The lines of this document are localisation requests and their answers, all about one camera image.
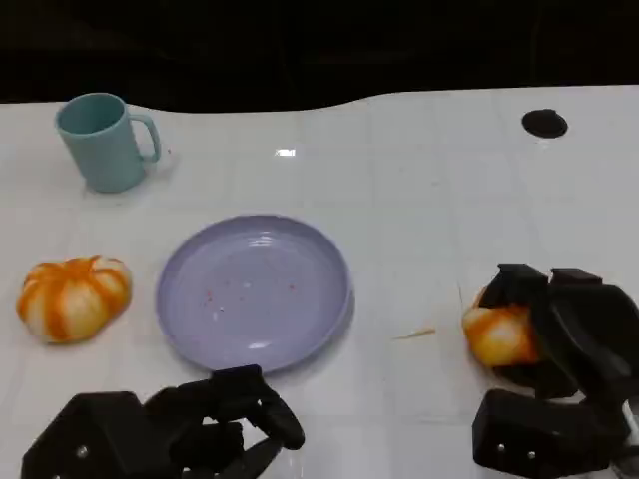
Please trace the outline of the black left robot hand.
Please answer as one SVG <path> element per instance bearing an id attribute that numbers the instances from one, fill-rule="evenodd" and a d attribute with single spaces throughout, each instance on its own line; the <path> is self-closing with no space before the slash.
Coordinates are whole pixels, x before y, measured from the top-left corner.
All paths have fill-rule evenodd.
<path id="1" fill-rule="evenodd" d="M 23 478 L 258 478 L 306 440 L 257 365 L 166 387 L 75 395 L 22 458 Z"/>

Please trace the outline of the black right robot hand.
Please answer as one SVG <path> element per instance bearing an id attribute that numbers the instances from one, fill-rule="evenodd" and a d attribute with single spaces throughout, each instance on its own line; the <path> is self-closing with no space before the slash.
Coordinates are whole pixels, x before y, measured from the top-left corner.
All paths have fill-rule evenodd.
<path id="1" fill-rule="evenodd" d="M 567 268 L 503 264 L 464 314 L 474 358 L 510 389 L 484 395 L 472 456 L 524 478 L 638 474 L 638 308 L 620 287 Z"/>

